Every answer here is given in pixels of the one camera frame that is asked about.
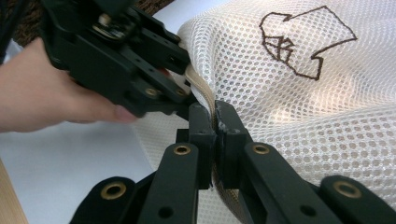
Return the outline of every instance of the white mesh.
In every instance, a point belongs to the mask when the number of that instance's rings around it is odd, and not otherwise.
[[[314,184],[350,176],[396,209],[395,23],[395,1],[232,1],[179,36],[255,141]]]

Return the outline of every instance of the finger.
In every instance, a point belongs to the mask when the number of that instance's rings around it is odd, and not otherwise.
[[[67,122],[80,124],[95,123],[95,121],[92,120],[68,120]]]
[[[121,105],[113,105],[100,94],[79,87],[69,99],[66,120],[112,121],[129,123],[136,117]]]

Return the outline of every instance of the drawn logo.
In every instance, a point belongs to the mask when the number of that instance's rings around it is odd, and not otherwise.
[[[323,51],[357,40],[327,7],[297,16],[272,12],[262,19],[263,45],[275,60],[281,61],[299,77],[319,80]]]

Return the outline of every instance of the black plastic part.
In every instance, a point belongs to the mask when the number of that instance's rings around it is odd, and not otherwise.
[[[132,5],[135,0],[94,0],[94,2],[110,17],[116,17],[125,10],[128,6]]]
[[[176,143],[189,142],[189,130],[177,129]]]
[[[196,223],[197,169],[196,146],[188,143],[169,146],[163,154],[137,223]]]
[[[249,143],[242,166],[267,212],[267,223],[341,223],[275,148]],[[241,189],[249,194],[252,188]]]
[[[232,105],[216,101],[217,141],[216,164],[225,189],[239,188],[240,156],[251,141],[248,131]]]
[[[0,52],[0,65],[3,64],[5,59],[6,59],[6,51]]]
[[[191,105],[189,117],[189,142],[199,148],[199,189],[208,189],[211,184],[216,133],[212,128],[209,113],[204,106],[198,103]]]
[[[92,28],[99,15],[119,12],[121,5],[132,1],[42,2],[45,10],[41,36],[55,67],[70,71],[82,86],[123,105],[137,117],[151,111],[169,115],[187,110],[189,95],[157,68],[183,73],[190,63],[189,55],[160,22],[127,7],[122,13],[129,15],[127,23],[134,27],[125,30],[129,33],[123,36],[128,38],[115,43]],[[186,112],[180,115],[185,118]]]
[[[190,93],[190,95],[187,97],[187,99],[184,101],[184,104],[182,105],[177,105],[177,112],[176,114],[185,119],[186,121],[189,121],[190,118],[190,105],[197,103],[197,99],[195,98],[194,94]]]
[[[396,223],[396,212],[363,184],[334,175],[324,178],[319,196],[344,223]]]
[[[244,191],[239,190],[238,201],[244,211],[245,222],[247,224],[266,223],[267,211],[262,205],[259,196],[248,195]]]
[[[136,223],[154,175],[149,175],[137,184],[124,177],[111,177],[97,184],[78,207],[71,224],[129,224]],[[116,199],[106,199],[108,195],[124,193]]]

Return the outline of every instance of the human hand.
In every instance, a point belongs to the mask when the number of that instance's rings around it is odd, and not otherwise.
[[[0,66],[0,132],[31,132],[65,120],[129,123],[136,117],[54,68],[37,38]]]

